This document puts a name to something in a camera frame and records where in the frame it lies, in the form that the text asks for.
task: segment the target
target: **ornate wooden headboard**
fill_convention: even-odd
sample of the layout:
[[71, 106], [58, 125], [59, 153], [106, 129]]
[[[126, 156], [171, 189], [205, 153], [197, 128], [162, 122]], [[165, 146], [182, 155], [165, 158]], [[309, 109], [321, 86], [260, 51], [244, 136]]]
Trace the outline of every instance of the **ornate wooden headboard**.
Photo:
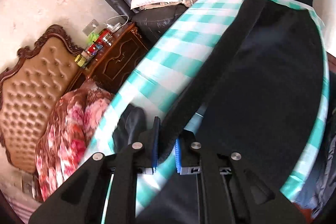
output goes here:
[[59, 25], [50, 26], [29, 47], [17, 51], [19, 61], [0, 74], [0, 141], [9, 163], [33, 173], [35, 147], [49, 116], [79, 67], [83, 51]]

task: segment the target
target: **wooden nightstand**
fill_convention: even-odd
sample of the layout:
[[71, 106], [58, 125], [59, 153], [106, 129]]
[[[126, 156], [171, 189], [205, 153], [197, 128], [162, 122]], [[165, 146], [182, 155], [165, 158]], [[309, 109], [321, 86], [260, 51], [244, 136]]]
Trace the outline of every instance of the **wooden nightstand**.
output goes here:
[[111, 43], [112, 46], [104, 46], [85, 69], [78, 71], [67, 92], [91, 78], [116, 94], [149, 50], [135, 23], [128, 23], [113, 33]]

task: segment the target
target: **teal gingham tablecloth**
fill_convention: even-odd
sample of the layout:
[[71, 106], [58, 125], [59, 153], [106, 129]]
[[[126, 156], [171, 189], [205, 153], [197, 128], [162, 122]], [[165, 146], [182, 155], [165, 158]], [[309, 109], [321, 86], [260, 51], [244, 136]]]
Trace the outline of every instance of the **teal gingham tablecloth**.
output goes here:
[[[292, 9], [309, 10], [323, 43], [324, 24], [314, 9], [294, 0], [271, 0]], [[233, 22], [243, 0], [198, 0], [161, 37], [145, 58], [134, 69], [106, 110], [83, 160], [92, 154], [114, 153], [112, 133], [129, 103], [142, 107], [150, 128], [155, 116], [162, 120], [175, 99], [197, 74], [203, 62], [227, 27]], [[319, 111], [310, 138], [293, 172], [281, 188], [281, 192], [294, 201], [302, 189], [315, 162], [325, 128], [329, 100], [329, 68], [323, 47], [324, 77]], [[154, 175], [138, 175], [136, 189], [137, 214], [149, 204], [161, 190], [175, 169], [174, 154], [158, 166]]]

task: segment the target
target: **floral bedspread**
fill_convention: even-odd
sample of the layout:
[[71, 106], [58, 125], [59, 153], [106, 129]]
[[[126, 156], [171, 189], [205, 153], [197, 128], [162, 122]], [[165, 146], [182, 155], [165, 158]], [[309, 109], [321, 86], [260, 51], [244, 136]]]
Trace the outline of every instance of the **floral bedspread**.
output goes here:
[[75, 171], [112, 95], [89, 80], [56, 103], [46, 133], [36, 146], [43, 200]]

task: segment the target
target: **green object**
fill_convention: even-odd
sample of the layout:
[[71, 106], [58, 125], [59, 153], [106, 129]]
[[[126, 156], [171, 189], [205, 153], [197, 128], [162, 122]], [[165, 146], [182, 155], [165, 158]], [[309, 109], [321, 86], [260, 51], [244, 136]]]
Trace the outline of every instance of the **green object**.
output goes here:
[[90, 33], [88, 35], [88, 37], [87, 37], [87, 43], [88, 43], [88, 45], [89, 46], [92, 45], [93, 42], [95, 42], [98, 39], [98, 37], [99, 37], [98, 33], [95, 33], [95, 32]]

